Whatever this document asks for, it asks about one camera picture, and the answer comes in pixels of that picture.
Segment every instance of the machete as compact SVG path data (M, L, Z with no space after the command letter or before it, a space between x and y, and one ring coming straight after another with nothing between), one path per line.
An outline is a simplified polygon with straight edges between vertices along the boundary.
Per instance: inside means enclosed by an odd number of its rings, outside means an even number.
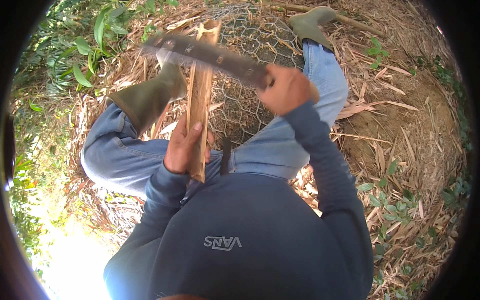
M203 62L262 90L275 83L275 79L263 65L235 52L199 42L191 37L173 34L153 36L145 42L144 47L163 48L194 61ZM311 100L317 103L320 97L312 82L310 82L310 90Z

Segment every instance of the long sleeve shirt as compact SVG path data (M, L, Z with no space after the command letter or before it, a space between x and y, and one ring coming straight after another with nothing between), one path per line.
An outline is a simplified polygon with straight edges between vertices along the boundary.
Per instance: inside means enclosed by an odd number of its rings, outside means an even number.
M322 216L284 180L257 174L219 176L181 207L189 177L162 165L105 268L113 300L366 299L373 255L355 178L310 101L283 117L310 154Z

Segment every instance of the chicken wire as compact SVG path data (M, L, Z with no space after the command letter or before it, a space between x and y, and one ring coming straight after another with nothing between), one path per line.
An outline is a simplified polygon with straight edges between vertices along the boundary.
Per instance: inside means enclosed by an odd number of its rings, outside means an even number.
M206 19L222 21L218 39L221 47L250 57L262 65L275 63L303 70L303 57L296 50L296 36L277 17L260 12L251 4L240 4L210 9L201 22ZM274 117L260 102L252 86L221 72L214 74L210 102L224 102L209 114L209 126L214 132L215 148L218 150L223 147L222 138L230 138L235 148L253 137Z

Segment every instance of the green boot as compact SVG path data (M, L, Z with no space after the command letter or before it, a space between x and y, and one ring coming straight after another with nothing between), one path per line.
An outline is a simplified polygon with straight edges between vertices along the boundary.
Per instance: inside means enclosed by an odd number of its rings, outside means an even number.
M290 17L288 23L292 26L293 32L298 35L301 45L304 38L309 38L333 52L332 45L318 28L318 25L324 25L333 19L335 19L335 11L330 7L320 6Z
M180 66L168 61L165 50L157 52L160 73L154 79L129 86L107 97L125 112L141 136L158 120L167 103L182 99L187 94L187 82Z

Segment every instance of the blue jeans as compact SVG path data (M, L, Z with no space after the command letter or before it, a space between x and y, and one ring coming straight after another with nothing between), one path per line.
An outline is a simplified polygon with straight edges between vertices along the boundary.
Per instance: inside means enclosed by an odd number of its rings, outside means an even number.
M335 56L312 40L303 41L304 74L320 93L314 105L320 120L332 126L347 99L348 86ZM145 184L162 164L168 140L143 142L128 117L111 104L92 126L81 153L87 176L103 187L145 198ZM220 176L222 153L212 150L205 166L205 182ZM295 140L290 125L276 116L246 143L233 149L228 162L230 173L252 173L292 179L309 162L309 154ZM187 197L202 184L190 182Z

